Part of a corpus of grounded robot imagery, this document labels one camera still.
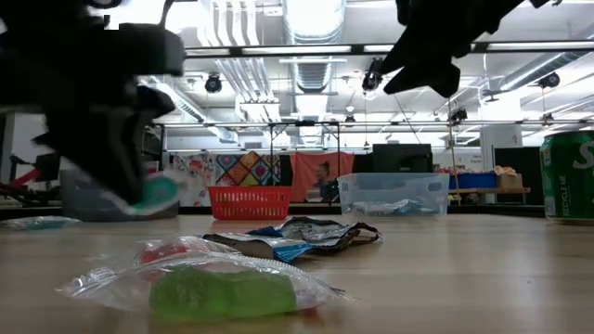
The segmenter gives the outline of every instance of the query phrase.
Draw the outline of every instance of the ceiling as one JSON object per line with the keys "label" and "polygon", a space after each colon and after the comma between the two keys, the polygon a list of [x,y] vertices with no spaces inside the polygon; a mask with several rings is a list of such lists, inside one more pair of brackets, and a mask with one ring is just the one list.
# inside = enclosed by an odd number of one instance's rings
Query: ceiling
{"label": "ceiling", "polygon": [[[278,0],[257,0],[257,31],[263,45],[285,44],[285,34],[282,16],[278,12],[282,10]],[[491,41],[529,41],[529,40],[572,40],[578,38],[578,34],[592,23],[594,12],[594,1],[571,1],[565,0],[560,6],[553,7],[545,5],[539,10],[531,6],[516,8],[511,14],[503,19],[499,31],[492,36],[483,36],[482,40]],[[396,6],[393,0],[355,0],[347,1],[345,12],[342,41],[346,44],[392,44],[403,31],[396,21]],[[200,46],[196,37],[196,28],[186,27],[180,32],[187,47]],[[455,101],[456,106],[463,106],[469,112],[470,119],[484,118],[479,116],[478,110],[481,107],[479,98],[479,86],[484,83],[484,78],[495,80],[518,70],[531,60],[540,57],[542,54],[489,54],[468,55],[454,62],[462,71],[460,94]],[[366,118],[368,121],[389,121],[398,120],[402,117],[402,109],[407,111],[407,116],[412,121],[433,120],[435,115],[443,116],[446,119],[446,99],[438,96],[430,89],[416,89],[401,93],[398,96],[386,96],[381,89],[377,90],[377,96],[373,100],[365,100],[361,89],[363,73],[368,67],[371,57],[344,57],[345,63],[335,64],[333,80],[330,91],[335,96],[329,97],[325,119],[343,120],[347,112],[347,106],[354,107],[354,114],[358,121]],[[208,94],[204,89],[204,80],[210,72],[218,72],[214,59],[190,59],[186,64],[187,76],[180,81],[180,87],[185,91],[191,101],[207,114],[234,114],[236,106],[236,93],[231,86],[223,81],[223,89],[217,94]],[[268,78],[273,87],[275,97],[279,100],[279,112],[283,119],[294,119],[299,117],[295,108],[293,86],[291,85],[290,66],[279,63],[279,58],[265,58],[265,67]],[[576,101],[578,99],[594,94],[591,91],[594,86],[594,78],[579,81],[594,72],[594,56],[589,54],[578,61],[560,69],[557,73],[561,76],[561,85],[554,89],[545,90],[545,109],[554,109],[561,105]],[[195,84],[189,85],[187,79],[196,80]],[[517,119],[538,119],[543,113],[543,92],[538,87],[524,87],[514,92],[521,99],[521,115]],[[590,105],[577,110],[563,118],[584,118],[588,117],[594,107]],[[167,118],[167,122],[180,122],[174,113],[173,117]],[[381,128],[355,128],[353,132],[375,132]],[[391,129],[382,129],[384,132],[392,132]],[[525,131],[537,131],[538,127],[526,127]]]}

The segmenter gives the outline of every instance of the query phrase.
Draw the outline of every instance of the cardboard box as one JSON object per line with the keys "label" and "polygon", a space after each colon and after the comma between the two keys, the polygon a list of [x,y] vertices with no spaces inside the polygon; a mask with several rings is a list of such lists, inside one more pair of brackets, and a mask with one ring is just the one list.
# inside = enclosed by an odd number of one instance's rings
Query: cardboard box
{"label": "cardboard box", "polygon": [[516,174],[516,176],[507,174],[499,175],[497,177],[497,187],[512,189],[522,188],[522,175],[520,173]]}

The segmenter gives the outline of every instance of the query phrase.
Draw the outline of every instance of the red curtain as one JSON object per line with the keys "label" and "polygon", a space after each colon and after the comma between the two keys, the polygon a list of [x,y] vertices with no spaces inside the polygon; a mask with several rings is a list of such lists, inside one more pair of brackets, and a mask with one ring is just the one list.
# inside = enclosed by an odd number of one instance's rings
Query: red curtain
{"label": "red curtain", "polygon": [[355,156],[349,153],[340,153],[341,174],[338,173],[339,153],[291,154],[291,167],[293,169],[293,185],[291,201],[303,202],[306,199],[320,201],[324,186],[341,175],[353,172]]}

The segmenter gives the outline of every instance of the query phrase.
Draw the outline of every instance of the green gummy candy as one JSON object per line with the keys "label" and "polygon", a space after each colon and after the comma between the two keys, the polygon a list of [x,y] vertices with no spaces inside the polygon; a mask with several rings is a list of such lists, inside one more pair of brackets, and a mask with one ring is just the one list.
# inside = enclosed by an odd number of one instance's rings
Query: green gummy candy
{"label": "green gummy candy", "polygon": [[150,290],[150,308],[173,320],[212,321],[297,309],[288,277],[258,271],[211,273],[176,267]]}

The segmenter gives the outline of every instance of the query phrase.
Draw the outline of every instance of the red basket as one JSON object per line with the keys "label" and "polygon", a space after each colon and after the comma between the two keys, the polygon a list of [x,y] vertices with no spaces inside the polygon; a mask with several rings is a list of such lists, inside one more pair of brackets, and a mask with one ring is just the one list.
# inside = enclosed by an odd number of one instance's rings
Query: red basket
{"label": "red basket", "polygon": [[290,186],[209,186],[213,216],[220,220],[287,218]]}

